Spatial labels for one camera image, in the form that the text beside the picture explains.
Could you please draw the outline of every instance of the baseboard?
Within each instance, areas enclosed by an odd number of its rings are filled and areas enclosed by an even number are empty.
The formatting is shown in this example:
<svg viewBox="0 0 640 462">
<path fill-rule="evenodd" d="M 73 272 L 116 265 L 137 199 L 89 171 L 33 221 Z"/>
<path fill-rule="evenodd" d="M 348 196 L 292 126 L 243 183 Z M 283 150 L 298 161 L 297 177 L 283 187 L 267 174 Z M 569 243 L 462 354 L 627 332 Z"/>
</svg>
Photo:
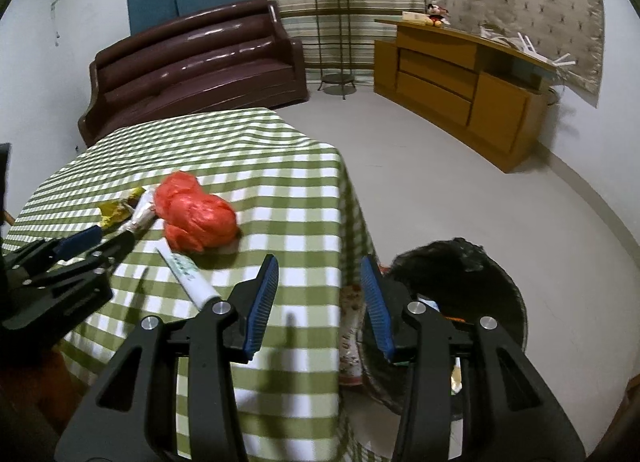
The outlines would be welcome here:
<svg viewBox="0 0 640 462">
<path fill-rule="evenodd" d="M 552 172 L 566 182 L 572 190 L 591 206 L 640 269 L 640 245 L 638 245 L 631 231 L 629 231 L 622 220 L 620 220 L 616 212 L 613 211 L 609 204 L 591 187 L 591 184 L 585 181 L 571 166 L 567 165 L 540 142 L 536 144 L 534 153 L 548 165 Z"/>
</svg>

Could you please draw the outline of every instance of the red plastic bag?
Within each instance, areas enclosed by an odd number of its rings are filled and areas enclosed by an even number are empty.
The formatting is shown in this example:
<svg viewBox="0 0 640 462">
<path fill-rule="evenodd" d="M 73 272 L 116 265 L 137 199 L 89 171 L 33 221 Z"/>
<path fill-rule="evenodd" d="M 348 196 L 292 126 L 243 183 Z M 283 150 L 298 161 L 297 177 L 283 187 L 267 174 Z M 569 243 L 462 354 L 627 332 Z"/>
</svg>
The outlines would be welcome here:
<svg viewBox="0 0 640 462">
<path fill-rule="evenodd" d="M 238 234 L 236 212 L 217 195 L 204 193 L 198 179 L 174 171 L 154 196 L 156 214 L 164 219 L 164 236 L 174 251 L 219 247 Z"/>
</svg>

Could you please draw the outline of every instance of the white wall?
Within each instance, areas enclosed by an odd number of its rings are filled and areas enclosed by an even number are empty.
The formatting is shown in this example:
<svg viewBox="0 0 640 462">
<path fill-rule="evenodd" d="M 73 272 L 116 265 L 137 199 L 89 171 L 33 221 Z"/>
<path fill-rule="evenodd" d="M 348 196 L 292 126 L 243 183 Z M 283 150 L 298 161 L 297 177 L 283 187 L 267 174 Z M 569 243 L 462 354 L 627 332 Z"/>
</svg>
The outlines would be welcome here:
<svg viewBox="0 0 640 462">
<path fill-rule="evenodd" d="M 91 97 L 89 64 L 95 54 L 130 35 L 127 0 L 60 0 L 56 23 L 60 45 L 71 55 L 70 76 L 86 108 Z"/>
<path fill-rule="evenodd" d="M 0 141 L 12 144 L 6 208 L 16 216 L 34 190 L 75 155 L 86 104 L 55 46 L 52 0 L 12 0 L 0 19 Z"/>
<path fill-rule="evenodd" d="M 0 142 L 12 143 L 6 207 L 84 149 L 77 121 L 89 104 L 89 64 L 129 36 L 127 0 L 12 0 L 0 20 Z"/>
<path fill-rule="evenodd" d="M 597 108 L 565 89 L 540 142 L 591 184 L 640 242 L 640 18 L 629 0 L 604 0 L 604 12 Z"/>
</svg>

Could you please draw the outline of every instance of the yellow wrapper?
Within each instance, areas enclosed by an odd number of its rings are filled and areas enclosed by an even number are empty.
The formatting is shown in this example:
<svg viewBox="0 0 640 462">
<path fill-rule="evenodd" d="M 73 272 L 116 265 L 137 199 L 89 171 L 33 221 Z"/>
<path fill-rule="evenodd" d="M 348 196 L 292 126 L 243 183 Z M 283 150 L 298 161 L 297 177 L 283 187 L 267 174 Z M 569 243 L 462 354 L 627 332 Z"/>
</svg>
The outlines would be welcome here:
<svg viewBox="0 0 640 462">
<path fill-rule="evenodd" d="M 133 215 L 133 208 L 145 193 L 143 187 L 135 187 L 128 194 L 127 198 L 120 200 L 108 200 L 107 202 L 101 202 L 98 204 L 98 209 L 102 215 L 100 220 L 100 227 L 102 229 L 108 229 L 115 224 L 124 222 L 127 218 Z"/>
</svg>

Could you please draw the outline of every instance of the green checkered tablecloth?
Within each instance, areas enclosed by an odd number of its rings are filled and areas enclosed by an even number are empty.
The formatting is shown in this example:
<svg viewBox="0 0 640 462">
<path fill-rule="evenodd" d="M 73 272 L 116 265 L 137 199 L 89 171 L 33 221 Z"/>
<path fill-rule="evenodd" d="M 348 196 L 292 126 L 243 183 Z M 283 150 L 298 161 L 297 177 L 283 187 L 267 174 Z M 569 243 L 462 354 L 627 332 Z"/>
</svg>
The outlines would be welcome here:
<svg viewBox="0 0 640 462">
<path fill-rule="evenodd" d="M 7 235 L 15 249 L 63 237 L 99 221 L 96 204 L 151 187 L 176 169 L 198 177 L 238 213 L 241 239 L 212 252 L 205 276 L 223 296 L 253 278 L 266 253 L 280 263 L 262 349 L 233 365 L 238 413 L 252 460 L 363 458 L 338 434 L 338 292 L 357 282 L 372 244 L 340 154 L 267 109 L 188 115 L 120 129 L 52 175 Z M 111 277 L 109 303 L 68 334 L 70 372 L 91 384 L 142 317 L 166 321 L 196 312 L 154 241 L 156 221 Z M 186 366 L 180 365 L 178 451 L 188 454 Z"/>
</svg>

